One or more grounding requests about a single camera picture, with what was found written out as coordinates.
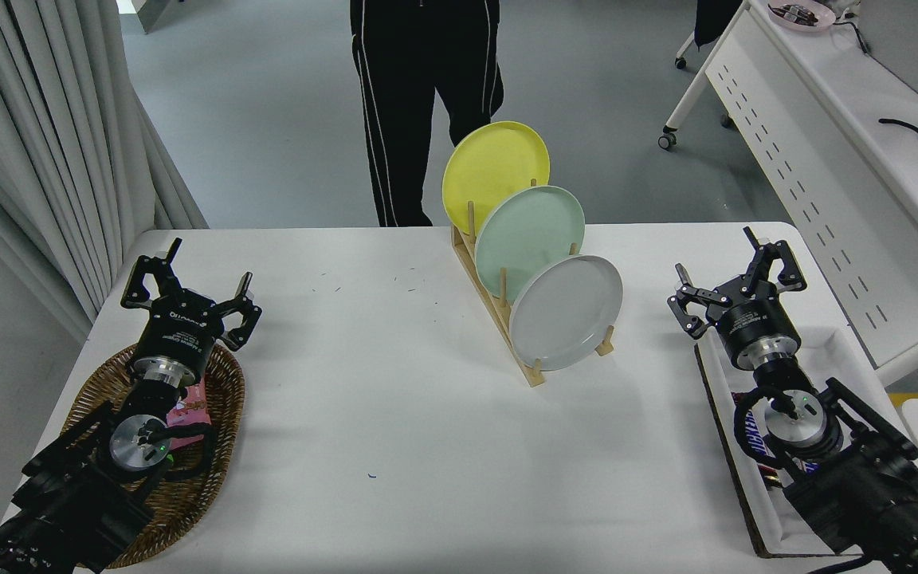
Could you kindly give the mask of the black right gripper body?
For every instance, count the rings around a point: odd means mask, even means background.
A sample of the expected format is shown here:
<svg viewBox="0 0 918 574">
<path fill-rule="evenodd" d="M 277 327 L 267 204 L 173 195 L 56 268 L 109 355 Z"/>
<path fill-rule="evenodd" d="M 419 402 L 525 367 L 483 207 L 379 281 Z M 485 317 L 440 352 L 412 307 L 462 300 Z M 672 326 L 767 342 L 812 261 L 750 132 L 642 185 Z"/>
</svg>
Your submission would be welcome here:
<svg viewBox="0 0 918 574">
<path fill-rule="evenodd" d="M 743 299 L 729 306 L 711 304 L 710 322 L 735 368 L 758 368 L 795 357 L 801 348 L 801 337 L 779 295 Z"/>
</svg>

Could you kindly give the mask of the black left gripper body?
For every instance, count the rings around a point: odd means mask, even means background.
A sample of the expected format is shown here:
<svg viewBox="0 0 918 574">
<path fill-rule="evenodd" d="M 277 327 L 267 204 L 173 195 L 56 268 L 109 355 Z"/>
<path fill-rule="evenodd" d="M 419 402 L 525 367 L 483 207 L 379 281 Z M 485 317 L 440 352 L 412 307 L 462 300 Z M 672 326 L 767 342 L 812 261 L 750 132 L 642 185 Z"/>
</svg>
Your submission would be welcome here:
<svg viewBox="0 0 918 574">
<path fill-rule="evenodd" d="M 197 292 L 178 292 L 151 302 L 149 321 L 134 351 L 134 371 L 148 360 L 167 360 L 192 375 L 204 373 L 216 339 L 225 331 L 216 302 Z"/>
</svg>

